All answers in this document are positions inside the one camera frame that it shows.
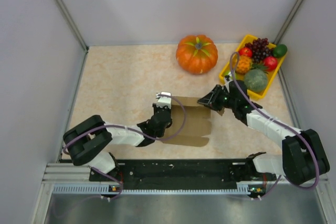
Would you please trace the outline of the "brown cardboard box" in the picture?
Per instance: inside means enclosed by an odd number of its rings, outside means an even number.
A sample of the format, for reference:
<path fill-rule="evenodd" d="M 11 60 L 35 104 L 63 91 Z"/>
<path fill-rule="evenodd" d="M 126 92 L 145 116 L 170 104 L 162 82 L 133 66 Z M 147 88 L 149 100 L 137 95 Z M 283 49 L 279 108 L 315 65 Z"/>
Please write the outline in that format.
<path fill-rule="evenodd" d="M 183 105 L 172 100 L 172 125 L 165 130 L 165 145 L 204 147 L 209 143 L 212 132 L 211 113 L 213 110 L 197 103 L 195 97 L 177 97 Z"/>

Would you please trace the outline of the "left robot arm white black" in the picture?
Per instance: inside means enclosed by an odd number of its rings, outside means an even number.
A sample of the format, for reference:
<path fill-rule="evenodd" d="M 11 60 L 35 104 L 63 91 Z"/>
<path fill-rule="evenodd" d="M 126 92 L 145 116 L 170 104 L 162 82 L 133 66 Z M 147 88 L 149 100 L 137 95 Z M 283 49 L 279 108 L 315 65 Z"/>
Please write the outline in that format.
<path fill-rule="evenodd" d="M 150 119 L 132 126 L 108 125 L 100 115 L 93 115 L 63 135 L 66 151 L 75 166 L 89 165 L 101 171 L 107 180 L 119 174 L 115 157 L 103 149 L 109 145 L 145 147 L 164 136 L 172 125 L 171 106 L 152 104 Z"/>

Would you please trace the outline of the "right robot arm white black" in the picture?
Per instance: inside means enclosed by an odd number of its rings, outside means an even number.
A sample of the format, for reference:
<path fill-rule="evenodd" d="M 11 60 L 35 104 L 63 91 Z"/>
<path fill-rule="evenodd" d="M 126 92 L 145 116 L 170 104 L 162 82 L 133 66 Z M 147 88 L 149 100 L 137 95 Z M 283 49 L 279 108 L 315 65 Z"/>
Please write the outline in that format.
<path fill-rule="evenodd" d="M 250 100 L 243 81 L 231 80 L 216 85 L 210 93 L 198 99 L 213 111 L 232 110 L 235 118 L 276 143 L 280 155 L 257 153 L 249 156 L 245 174 L 252 180 L 264 173 L 285 176 L 292 184 L 301 185 L 330 170 L 330 164 L 319 134 L 312 129 L 301 130 L 271 116 L 261 105 Z"/>

